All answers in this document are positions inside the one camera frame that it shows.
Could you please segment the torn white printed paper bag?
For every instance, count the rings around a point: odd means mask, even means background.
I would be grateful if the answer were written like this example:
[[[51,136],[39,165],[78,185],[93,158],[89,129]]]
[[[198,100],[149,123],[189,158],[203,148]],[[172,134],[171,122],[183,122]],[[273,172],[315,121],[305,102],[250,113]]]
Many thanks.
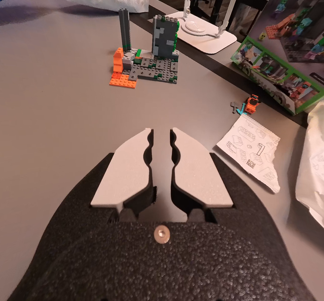
[[[295,197],[324,227],[324,101],[309,113]]]

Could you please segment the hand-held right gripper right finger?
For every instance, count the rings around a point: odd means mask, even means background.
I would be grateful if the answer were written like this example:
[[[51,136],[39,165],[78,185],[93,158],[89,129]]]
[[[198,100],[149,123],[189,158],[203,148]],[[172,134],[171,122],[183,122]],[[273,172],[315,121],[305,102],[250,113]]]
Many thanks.
[[[170,130],[171,200],[187,221],[217,221],[212,209],[228,209],[233,201],[203,144],[178,128]]]

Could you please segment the partly built grey lego model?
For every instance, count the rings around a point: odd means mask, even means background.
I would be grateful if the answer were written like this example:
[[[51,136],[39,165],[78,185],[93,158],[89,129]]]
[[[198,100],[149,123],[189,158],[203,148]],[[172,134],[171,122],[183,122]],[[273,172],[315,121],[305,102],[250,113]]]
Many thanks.
[[[113,73],[109,85],[136,88],[138,78],[176,84],[178,19],[165,15],[154,16],[151,51],[132,47],[128,9],[119,9],[119,22],[122,47],[113,56]]]

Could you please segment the green lego set box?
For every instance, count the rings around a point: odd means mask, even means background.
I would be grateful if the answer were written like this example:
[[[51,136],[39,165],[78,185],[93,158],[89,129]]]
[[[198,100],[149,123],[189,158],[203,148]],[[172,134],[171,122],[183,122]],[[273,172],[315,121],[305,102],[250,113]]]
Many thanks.
[[[231,60],[292,115],[323,98],[324,0],[269,0]]]

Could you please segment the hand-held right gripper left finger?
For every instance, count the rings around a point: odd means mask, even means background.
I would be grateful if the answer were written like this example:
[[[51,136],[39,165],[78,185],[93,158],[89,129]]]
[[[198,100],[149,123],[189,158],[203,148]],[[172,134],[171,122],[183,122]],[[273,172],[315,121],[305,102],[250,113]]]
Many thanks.
[[[115,153],[91,201],[91,207],[115,209],[120,217],[138,220],[156,202],[153,185],[154,130],[143,131],[124,142]]]

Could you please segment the white stand with wooden board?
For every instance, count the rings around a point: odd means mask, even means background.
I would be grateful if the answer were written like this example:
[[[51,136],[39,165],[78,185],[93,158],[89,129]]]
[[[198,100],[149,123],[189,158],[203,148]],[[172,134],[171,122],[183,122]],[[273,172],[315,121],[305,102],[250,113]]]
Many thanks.
[[[190,0],[185,0],[183,12],[167,15],[180,22],[178,37],[206,54],[216,54],[233,44],[237,38],[225,29],[228,26],[236,0],[230,0],[224,21],[220,27],[190,13]]]

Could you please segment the small torn white paper bag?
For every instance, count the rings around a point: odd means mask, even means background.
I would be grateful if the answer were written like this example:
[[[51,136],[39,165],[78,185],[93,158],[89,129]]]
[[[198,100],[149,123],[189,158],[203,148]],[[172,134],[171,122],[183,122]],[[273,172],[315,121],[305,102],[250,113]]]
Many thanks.
[[[274,168],[274,153],[280,137],[247,115],[241,115],[227,134],[217,143],[247,173],[269,187],[280,191]]]

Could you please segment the small orange lego figure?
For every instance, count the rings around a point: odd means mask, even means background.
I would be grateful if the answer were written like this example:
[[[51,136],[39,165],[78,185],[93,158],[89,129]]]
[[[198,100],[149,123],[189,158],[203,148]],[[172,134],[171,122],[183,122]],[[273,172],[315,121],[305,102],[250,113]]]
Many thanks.
[[[235,102],[231,102],[230,106],[233,108],[233,113],[239,115],[252,115],[256,112],[256,107],[260,104],[259,97],[252,94],[247,100],[242,104],[241,109],[238,108]]]

